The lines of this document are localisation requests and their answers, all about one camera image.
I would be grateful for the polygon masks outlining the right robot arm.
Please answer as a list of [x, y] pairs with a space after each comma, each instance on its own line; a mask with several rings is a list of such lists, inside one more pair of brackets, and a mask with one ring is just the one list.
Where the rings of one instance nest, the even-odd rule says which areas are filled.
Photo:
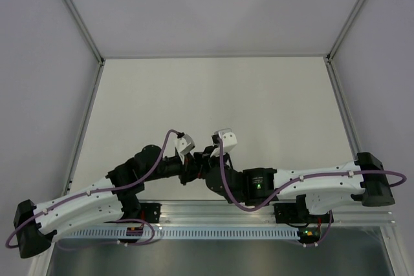
[[258, 167], [236, 171], [229, 155], [220, 156], [218, 147], [208, 147], [194, 157], [198, 177], [206, 187], [245, 212], [271, 202], [293, 204], [295, 217], [307, 223], [354, 202], [364, 207], [395, 204], [382, 162], [368, 152], [357, 153], [342, 165], [308, 170]]

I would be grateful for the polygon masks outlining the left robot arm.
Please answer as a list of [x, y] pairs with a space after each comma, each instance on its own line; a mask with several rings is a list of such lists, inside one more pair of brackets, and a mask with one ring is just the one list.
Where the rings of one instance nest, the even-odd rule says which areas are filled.
[[141, 204], [137, 194], [146, 181], [177, 176], [182, 183], [191, 172], [194, 146], [177, 141], [175, 154], [164, 156], [164, 147], [147, 145], [126, 162], [116, 166], [99, 181], [72, 194], [44, 203], [30, 199], [17, 205], [14, 232], [6, 241], [9, 249], [17, 248], [22, 259], [48, 250], [63, 237], [96, 224], [140, 219]]

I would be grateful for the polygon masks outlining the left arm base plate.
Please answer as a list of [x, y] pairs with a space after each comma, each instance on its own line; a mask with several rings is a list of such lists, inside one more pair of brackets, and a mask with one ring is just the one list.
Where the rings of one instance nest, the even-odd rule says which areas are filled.
[[162, 204], [160, 203], [141, 203], [138, 217], [139, 219], [144, 220], [150, 224], [158, 224], [161, 216], [161, 207]]

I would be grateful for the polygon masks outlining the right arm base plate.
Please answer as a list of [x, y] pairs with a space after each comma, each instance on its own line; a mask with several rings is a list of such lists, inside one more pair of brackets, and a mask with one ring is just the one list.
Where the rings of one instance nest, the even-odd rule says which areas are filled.
[[311, 215], [309, 210], [297, 203], [274, 204], [274, 216], [278, 224], [328, 224], [330, 215]]

